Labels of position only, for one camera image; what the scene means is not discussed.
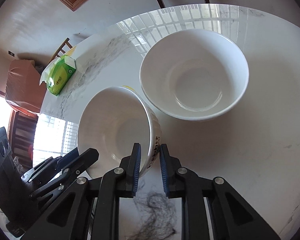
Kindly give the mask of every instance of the white ceramic bowl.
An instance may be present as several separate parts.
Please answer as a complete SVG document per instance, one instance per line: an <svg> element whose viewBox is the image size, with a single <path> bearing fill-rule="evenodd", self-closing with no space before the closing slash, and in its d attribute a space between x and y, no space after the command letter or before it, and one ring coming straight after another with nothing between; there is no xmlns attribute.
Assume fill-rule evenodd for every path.
<svg viewBox="0 0 300 240"><path fill-rule="evenodd" d="M140 176L159 152L161 130L157 117L132 89L109 87L97 93L84 109L78 130L78 150L97 149L99 160L87 169L92 178L103 176L141 144Z"/></svg>
<svg viewBox="0 0 300 240"><path fill-rule="evenodd" d="M158 109L184 120L208 120L233 108L249 81L247 61L225 36L201 29L170 34L146 54L140 83Z"/></svg>

